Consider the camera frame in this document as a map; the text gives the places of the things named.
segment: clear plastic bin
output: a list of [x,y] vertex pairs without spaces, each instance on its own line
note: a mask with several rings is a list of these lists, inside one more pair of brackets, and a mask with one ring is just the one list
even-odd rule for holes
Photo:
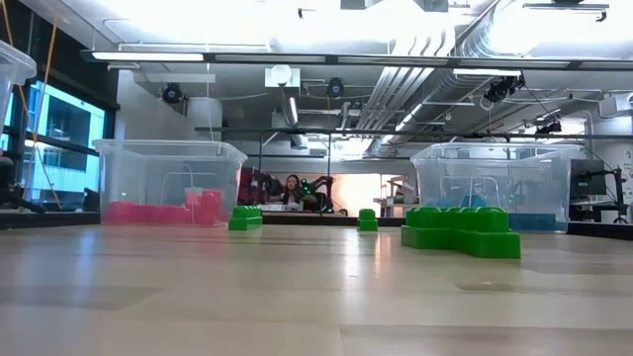
[[0,129],[4,130],[11,88],[14,84],[24,85],[27,79],[36,76],[36,68],[29,56],[0,41]]
[[438,143],[411,158],[420,204],[501,207],[517,231],[567,231],[572,144]]
[[100,155],[101,219],[110,224],[227,223],[246,155],[213,141],[94,142]]

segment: long hair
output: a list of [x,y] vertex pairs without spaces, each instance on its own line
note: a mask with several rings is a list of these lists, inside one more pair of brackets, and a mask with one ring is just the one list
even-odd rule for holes
[[[295,192],[299,192],[299,184],[301,184],[301,181],[299,180],[299,176],[297,176],[297,174],[291,174],[288,176],[288,178],[286,178],[286,182],[288,182],[288,180],[290,178],[295,178],[297,180],[297,186],[295,187]],[[284,185],[284,198],[282,199],[282,203],[284,205],[288,204],[288,196],[289,196],[289,192],[288,192],[288,188],[286,188],[286,186]],[[295,197],[294,202],[293,203],[299,203],[299,196],[297,194],[294,194],[293,197]]]

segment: person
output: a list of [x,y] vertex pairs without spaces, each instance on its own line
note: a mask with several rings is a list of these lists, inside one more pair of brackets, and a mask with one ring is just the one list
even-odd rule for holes
[[281,202],[284,205],[298,204],[301,201],[301,195],[299,194],[299,177],[296,174],[291,174],[286,178],[286,190],[282,196]]

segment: window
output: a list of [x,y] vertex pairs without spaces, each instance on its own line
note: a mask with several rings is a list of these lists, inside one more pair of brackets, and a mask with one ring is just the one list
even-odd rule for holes
[[13,114],[13,93],[9,95],[9,105],[7,106],[7,116],[4,118],[4,126],[11,126],[12,114]]
[[[31,86],[29,111],[33,118],[38,113],[38,105],[42,105],[38,134],[44,134],[59,140],[92,147],[92,141],[103,138],[105,111],[85,103],[51,85],[38,81]],[[35,123],[29,123],[29,131],[33,131]]]
[[31,174],[30,200],[36,204],[54,207],[56,206],[55,193],[64,210],[80,209],[84,189],[98,190],[99,157],[42,142],[37,143],[37,148],[42,160],[37,157],[36,152],[30,171],[29,162],[34,154],[34,142],[29,139],[25,141],[22,185],[26,184],[27,177]]
[[0,148],[9,150],[9,136],[6,133],[2,133],[2,137],[0,137]]

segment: green block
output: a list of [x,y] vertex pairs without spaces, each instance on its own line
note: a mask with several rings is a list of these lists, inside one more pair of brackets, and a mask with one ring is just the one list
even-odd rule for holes
[[401,227],[400,245],[406,247],[415,247],[416,231],[411,226],[403,225]]
[[472,232],[476,245],[467,252],[480,258],[521,258],[521,236],[516,232]]
[[232,218],[228,221],[228,230],[230,231],[246,231],[251,225],[248,223],[249,218]]
[[521,258],[521,238],[501,208],[423,207],[407,212],[402,246],[453,249],[480,258]]
[[361,231],[378,231],[378,221],[376,219],[373,219],[373,220],[359,219],[356,226]]
[[250,214],[251,214],[250,207],[239,206],[239,207],[233,208],[232,216],[234,218],[244,219],[244,218],[250,218]]
[[369,221],[375,220],[376,212],[374,212],[373,209],[361,209],[360,212],[358,212],[358,219]]
[[451,230],[448,228],[402,227],[401,245],[417,249],[451,249]]

